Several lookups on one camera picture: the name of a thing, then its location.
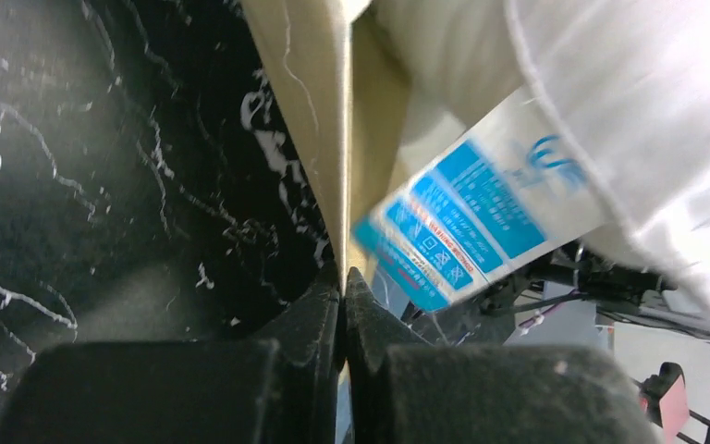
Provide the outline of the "blue beige white pillowcase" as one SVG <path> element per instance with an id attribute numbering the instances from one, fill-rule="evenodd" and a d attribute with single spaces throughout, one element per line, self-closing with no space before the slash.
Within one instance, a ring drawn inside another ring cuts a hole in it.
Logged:
<path id="1" fill-rule="evenodd" d="M 410 82 L 386 50 L 368 1 L 242 6 L 344 287 L 349 270 L 368 261 L 349 230 L 388 193 Z"/>

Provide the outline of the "white pillow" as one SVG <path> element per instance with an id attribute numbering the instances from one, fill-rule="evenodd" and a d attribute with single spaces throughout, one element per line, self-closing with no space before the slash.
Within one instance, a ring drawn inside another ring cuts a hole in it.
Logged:
<path id="1" fill-rule="evenodd" d="M 520 86 L 606 207 L 603 256 L 710 314 L 710 1 L 374 1 L 411 76 L 466 124 Z"/>

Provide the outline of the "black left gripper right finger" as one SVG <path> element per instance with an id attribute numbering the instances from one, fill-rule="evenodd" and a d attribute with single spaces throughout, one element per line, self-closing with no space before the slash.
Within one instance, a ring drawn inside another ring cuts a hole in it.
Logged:
<path id="1" fill-rule="evenodd" d="M 434 346 L 351 268 L 343 299 L 357 443 L 653 443 L 612 357 L 576 346 Z"/>

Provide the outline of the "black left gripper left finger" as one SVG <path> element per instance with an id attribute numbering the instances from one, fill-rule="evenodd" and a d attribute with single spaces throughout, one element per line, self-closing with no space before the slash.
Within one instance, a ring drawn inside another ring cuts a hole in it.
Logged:
<path id="1" fill-rule="evenodd" d="M 241 340 L 92 342 L 42 352 L 0 443 L 331 443 L 339 274 Z"/>

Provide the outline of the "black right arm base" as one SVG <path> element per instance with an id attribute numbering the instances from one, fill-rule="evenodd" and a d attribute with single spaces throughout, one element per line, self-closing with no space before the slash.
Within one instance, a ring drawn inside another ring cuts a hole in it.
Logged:
<path id="1" fill-rule="evenodd" d="M 400 319 L 439 345 L 502 344 L 551 324 L 552 315 L 584 311 L 577 327 L 601 332 L 617 322 L 710 340 L 710 320 L 665 277 L 615 265 L 569 243 L 455 306 L 426 314 L 408 303 Z"/>

